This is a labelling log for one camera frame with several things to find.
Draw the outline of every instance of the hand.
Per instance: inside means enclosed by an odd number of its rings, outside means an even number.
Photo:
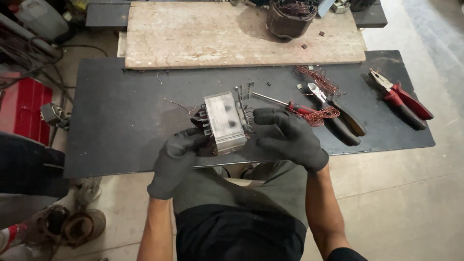
[[[321,148],[321,142],[303,118],[272,108],[256,109],[253,116],[258,125],[276,124],[285,136],[284,140],[261,138],[257,140],[258,146],[277,151],[312,173],[322,170],[329,162],[329,155]]]
[[[148,194],[157,199],[170,199],[195,161],[195,151],[209,140],[199,129],[187,129],[171,136],[155,161],[155,176],[147,187]]]

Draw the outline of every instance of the screwdriver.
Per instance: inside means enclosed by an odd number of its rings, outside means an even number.
[[[253,92],[254,95],[257,95],[257,96],[260,96],[260,97],[263,97],[265,99],[268,99],[268,100],[271,100],[271,101],[274,101],[276,103],[280,103],[280,104],[284,104],[287,106],[287,110],[289,111],[296,111],[297,113],[299,114],[310,114],[312,112],[315,112],[316,110],[313,110],[311,108],[308,108],[306,106],[303,106],[303,105],[299,105],[299,104],[296,104],[294,102],[289,102],[289,103],[285,103],[285,102],[281,102],[279,100],[276,100],[276,99],[273,99],[271,97],[267,97],[265,95],[262,95],[262,94],[259,94],[259,93],[256,93],[256,92]]]

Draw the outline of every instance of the diagonal cutters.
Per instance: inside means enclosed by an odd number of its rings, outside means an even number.
[[[361,140],[357,136],[364,136],[366,134],[366,130],[364,127],[359,123],[359,121],[344,107],[340,106],[337,102],[333,100],[333,97],[327,99],[325,94],[319,89],[316,84],[308,83],[309,90],[318,98],[321,102],[319,106],[320,110],[323,110],[329,106],[334,106],[336,109],[340,111],[340,117],[345,117],[347,123],[352,127],[355,131],[356,135],[353,134],[346,125],[339,119],[336,118],[326,118],[324,121],[330,125],[330,127],[335,128],[335,131],[340,136],[340,139],[349,146],[357,146],[361,143]]]
[[[404,122],[418,131],[427,129],[425,120],[433,119],[433,114],[425,106],[405,92],[400,83],[392,84],[373,70],[370,74],[385,88],[383,100],[402,116]]]

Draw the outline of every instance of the wooden board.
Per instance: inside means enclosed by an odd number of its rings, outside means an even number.
[[[125,67],[187,69],[321,65],[366,60],[351,12],[314,19],[284,42],[266,29],[267,9],[228,2],[132,2]]]

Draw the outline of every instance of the gray cloth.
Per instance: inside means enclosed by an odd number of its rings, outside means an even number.
[[[245,207],[284,213],[308,228],[305,210],[308,173],[303,166],[291,161],[263,163],[252,175],[253,179],[266,182],[260,187],[241,187],[219,176],[213,168],[190,170],[174,190],[174,212],[206,204]]]

